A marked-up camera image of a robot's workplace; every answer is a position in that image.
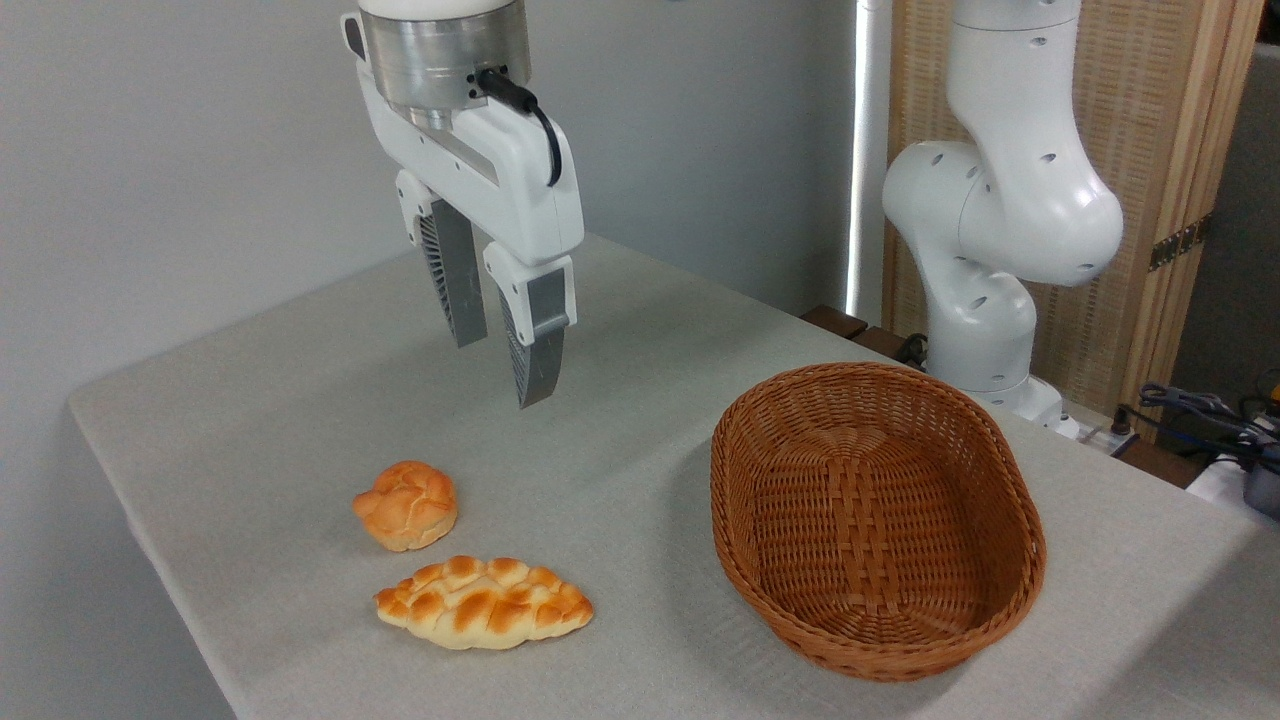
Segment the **braided bread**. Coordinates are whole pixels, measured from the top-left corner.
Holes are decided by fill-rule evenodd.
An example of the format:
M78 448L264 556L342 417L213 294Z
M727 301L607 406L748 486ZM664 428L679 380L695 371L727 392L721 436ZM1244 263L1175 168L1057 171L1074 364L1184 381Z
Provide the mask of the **braided bread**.
M547 568L460 555L374 596L378 616L449 650L508 650L571 633L594 615L575 585Z

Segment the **metal hinge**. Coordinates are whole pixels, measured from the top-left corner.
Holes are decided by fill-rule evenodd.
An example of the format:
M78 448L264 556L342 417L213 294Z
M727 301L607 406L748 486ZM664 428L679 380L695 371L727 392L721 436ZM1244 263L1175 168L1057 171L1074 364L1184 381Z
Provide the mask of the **metal hinge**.
M1210 220L1212 217L1213 214L1210 213L1208 215L1204 215L1185 228L1157 242L1151 249L1151 265L1147 269L1149 272L1158 270L1178 258L1190 252L1197 245L1204 242L1204 238L1208 236Z

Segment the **wicker basket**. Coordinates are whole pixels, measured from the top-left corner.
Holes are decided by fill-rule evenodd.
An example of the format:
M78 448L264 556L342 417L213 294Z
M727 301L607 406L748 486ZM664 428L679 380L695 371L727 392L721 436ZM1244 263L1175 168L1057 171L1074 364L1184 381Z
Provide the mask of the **wicker basket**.
M923 373L813 365L742 395L712 439L724 573L792 650L868 680L959 665L1030 610L1044 534L975 402Z

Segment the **wooden folding screen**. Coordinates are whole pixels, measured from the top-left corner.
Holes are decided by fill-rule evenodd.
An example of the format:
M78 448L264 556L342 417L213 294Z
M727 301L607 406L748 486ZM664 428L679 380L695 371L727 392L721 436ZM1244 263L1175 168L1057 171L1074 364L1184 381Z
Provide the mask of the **wooden folding screen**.
M1089 286L1029 284L1039 310L1032 370L1097 411L1172 374L1262 3L1083 1L1076 122L1124 206L1125 237ZM923 140L968 140L946 104L951 1L899 0L893 20L890 158ZM886 243L884 322L923 332L911 254L892 228Z

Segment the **gray tablecloth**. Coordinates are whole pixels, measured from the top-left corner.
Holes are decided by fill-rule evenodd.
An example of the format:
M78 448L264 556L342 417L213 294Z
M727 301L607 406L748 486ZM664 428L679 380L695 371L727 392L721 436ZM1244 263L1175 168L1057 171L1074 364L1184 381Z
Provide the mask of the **gray tablecloth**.
M419 256L73 396L239 716L1280 715L1280 537L1002 414L1048 543L1027 620L911 684L808 664L716 560L709 438L755 382L873 356L599 238L576 274L561 386L525 411L497 313L488 341L454 348ZM404 459L453 475L461 518L396 555L349 503ZM548 565L596 616L508 652L376 619L376 591L456 553Z

